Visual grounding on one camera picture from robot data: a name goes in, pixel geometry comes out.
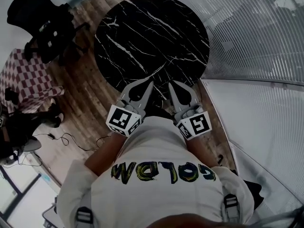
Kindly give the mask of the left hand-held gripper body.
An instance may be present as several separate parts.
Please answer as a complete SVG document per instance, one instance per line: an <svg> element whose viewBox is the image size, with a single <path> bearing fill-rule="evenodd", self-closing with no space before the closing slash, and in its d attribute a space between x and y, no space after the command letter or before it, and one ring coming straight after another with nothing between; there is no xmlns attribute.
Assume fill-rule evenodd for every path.
<svg viewBox="0 0 304 228"><path fill-rule="evenodd" d="M121 98L111 105L106 125L111 131L129 137L143 123L145 106L146 100L127 101Z"/></svg>

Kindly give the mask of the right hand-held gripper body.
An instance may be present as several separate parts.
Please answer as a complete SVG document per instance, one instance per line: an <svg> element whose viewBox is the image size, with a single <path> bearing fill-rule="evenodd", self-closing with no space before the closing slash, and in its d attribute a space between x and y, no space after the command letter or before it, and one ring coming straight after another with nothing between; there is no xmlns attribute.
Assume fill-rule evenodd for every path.
<svg viewBox="0 0 304 228"><path fill-rule="evenodd" d="M191 140L212 130L210 117L201 104L195 104L177 113L177 128L186 140Z"/></svg>

